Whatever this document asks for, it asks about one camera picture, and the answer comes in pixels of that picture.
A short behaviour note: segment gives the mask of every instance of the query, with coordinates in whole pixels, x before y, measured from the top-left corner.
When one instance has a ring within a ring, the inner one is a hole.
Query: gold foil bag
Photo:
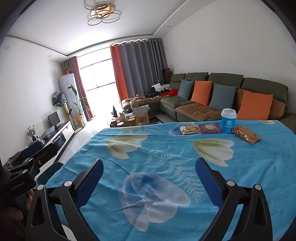
[[[240,139],[250,142],[251,144],[254,144],[255,142],[261,140],[258,135],[244,126],[234,127],[232,128],[232,132],[236,134]]]

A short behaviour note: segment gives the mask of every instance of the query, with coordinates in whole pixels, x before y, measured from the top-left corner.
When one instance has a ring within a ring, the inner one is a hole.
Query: black bracket
[[[74,181],[65,181],[56,188],[39,185],[28,214],[25,239],[68,240],[55,207],[60,204],[77,241],[99,241],[79,208],[88,202],[103,171],[103,162],[97,159],[88,171],[81,172]]]
[[[270,212],[259,184],[246,188],[232,180],[226,181],[203,158],[197,159],[195,170],[212,203],[219,207],[214,220],[199,241],[221,241],[238,204],[243,204],[243,209],[229,241],[272,241]]]

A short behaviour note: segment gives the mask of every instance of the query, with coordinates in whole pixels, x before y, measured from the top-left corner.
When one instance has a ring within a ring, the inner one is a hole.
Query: hand
[[[31,189],[27,191],[26,195],[26,208],[29,211],[34,196],[33,190]],[[23,220],[24,216],[19,209],[15,207],[4,206],[0,209],[0,216],[6,227],[8,228],[8,232],[15,234],[17,237],[25,236],[26,228],[20,222],[21,220]]]

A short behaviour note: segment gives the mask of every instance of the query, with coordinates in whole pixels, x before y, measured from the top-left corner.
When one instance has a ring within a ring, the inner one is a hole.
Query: computer monitor
[[[48,116],[48,120],[52,126],[57,128],[57,124],[60,122],[59,116],[57,115],[57,112],[52,113]]]

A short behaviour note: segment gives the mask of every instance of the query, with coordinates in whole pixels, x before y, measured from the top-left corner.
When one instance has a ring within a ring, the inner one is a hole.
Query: curtain
[[[82,84],[82,80],[81,80],[81,76],[80,76],[80,72],[79,72],[77,56],[74,56],[73,58],[70,58],[70,59],[66,60],[63,63],[63,65],[64,65],[64,67],[71,67],[72,68],[71,73],[73,73],[74,74],[74,77],[75,77],[75,81],[76,81],[76,86],[77,86],[77,91],[78,91],[79,98],[86,97],[85,90],[84,90],[84,87],[83,87],[83,84]],[[87,106],[88,107],[88,110],[86,108],[83,108],[83,111],[84,111],[84,114],[85,114],[86,119],[89,121],[94,116],[93,116],[93,114],[91,112],[91,109],[89,107],[89,103],[87,101],[87,98],[82,99],[81,100],[81,104],[83,106]]]
[[[123,43],[118,47],[130,97],[144,94],[156,80],[163,78],[167,62],[161,39]]]
[[[114,69],[115,83],[119,95],[120,102],[129,98],[128,90],[126,86],[126,79],[123,72],[122,61],[119,46],[110,46],[111,60]]]

